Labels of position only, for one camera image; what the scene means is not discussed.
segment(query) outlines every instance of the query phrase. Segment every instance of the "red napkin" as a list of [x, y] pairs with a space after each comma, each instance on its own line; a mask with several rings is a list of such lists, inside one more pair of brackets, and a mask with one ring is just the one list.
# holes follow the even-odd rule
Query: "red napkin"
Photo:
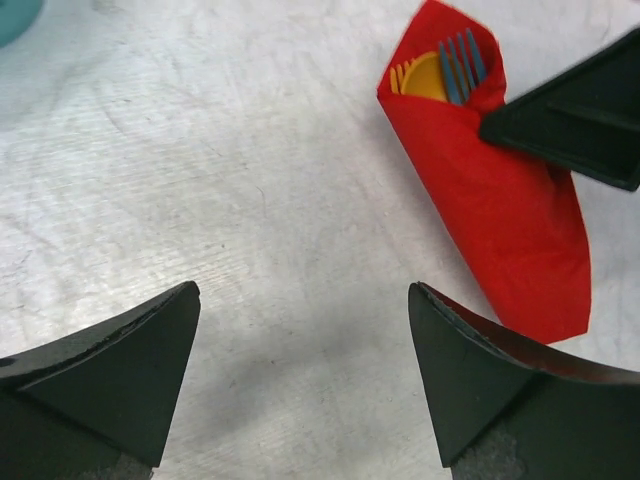
[[[392, 66], [466, 28], [488, 77], [465, 106], [391, 93]], [[589, 244], [569, 171], [478, 138], [483, 115], [504, 104], [505, 90], [491, 32], [428, 0], [391, 59], [378, 100], [502, 324], [551, 343], [588, 329]]]

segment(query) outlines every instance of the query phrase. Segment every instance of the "scratched surface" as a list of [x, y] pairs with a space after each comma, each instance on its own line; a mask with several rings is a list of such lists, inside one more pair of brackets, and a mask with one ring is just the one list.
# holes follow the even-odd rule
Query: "scratched surface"
[[[450, 478], [407, 287], [492, 314], [375, 100], [418, 4], [47, 2], [0, 50], [0, 356], [194, 279], [156, 478]], [[630, 0], [455, 4], [495, 31], [510, 95], [640, 20]], [[561, 348], [640, 369], [640, 196], [577, 184], [595, 298]]]

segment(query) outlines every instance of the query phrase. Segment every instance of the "fork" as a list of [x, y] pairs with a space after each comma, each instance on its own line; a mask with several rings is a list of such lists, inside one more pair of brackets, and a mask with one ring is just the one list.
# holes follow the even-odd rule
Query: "fork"
[[412, 58], [410, 61], [404, 62], [404, 64], [398, 64], [395, 67], [391, 67], [390, 80], [391, 80], [391, 92], [400, 93], [402, 82], [404, 81], [404, 74], [409, 70], [409, 67], [413, 65], [416, 59]]
[[[471, 92], [476, 89], [477, 85], [487, 78], [487, 70], [480, 56], [478, 44], [473, 38], [473, 33], [471, 33], [471, 29], [467, 28], [465, 34], [471, 52], [471, 61], [469, 61], [469, 56], [467, 55], [467, 48], [462, 33], [456, 34], [456, 39], [458, 40], [457, 49], [451, 37], [446, 40], [448, 51], [447, 48], [445, 48], [444, 42], [438, 43], [444, 86], [449, 102], [454, 105], [464, 104], [469, 99]], [[460, 65], [460, 61], [458, 60], [458, 54], [462, 57], [462, 65]]]

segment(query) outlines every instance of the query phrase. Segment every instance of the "blue fork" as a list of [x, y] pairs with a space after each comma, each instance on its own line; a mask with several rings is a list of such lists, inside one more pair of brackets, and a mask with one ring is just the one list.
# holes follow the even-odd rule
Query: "blue fork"
[[[471, 29], [465, 31], [469, 51], [471, 52], [471, 61], [467, 55], [467, 46], [465, 45], [462, 33], [456, 35], [458, 48], [453, 38], [447, 39], [448, 50], [444, 42], [438, 43], [438, 52], [440, 54], [440, 64], [442, 65], [442, 75], [444, 77], [444, 86], [447, 91], [449, 103], [455, 105], [463, 105], [469, 100], [471, 92], [487, 78], [487, 70], [480, 56], [478, 44], [473, 38]], [[462, 65], [458, 59], [458, 55], [462, 57]]]

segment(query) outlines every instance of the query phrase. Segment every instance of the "table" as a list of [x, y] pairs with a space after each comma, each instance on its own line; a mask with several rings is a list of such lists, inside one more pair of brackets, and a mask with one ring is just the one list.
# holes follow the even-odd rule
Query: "table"
[[[446, 479], [409, 283], [492, 316], [375, 99], [419, 0], [49, 0], [0, 50], [0, 356], [194, 279], [160, 480]], [[458, 0], [509, 96], [640, 20], [631, 0]], [[640, 197], [576, 176], [590, 332], [640, 369]]]

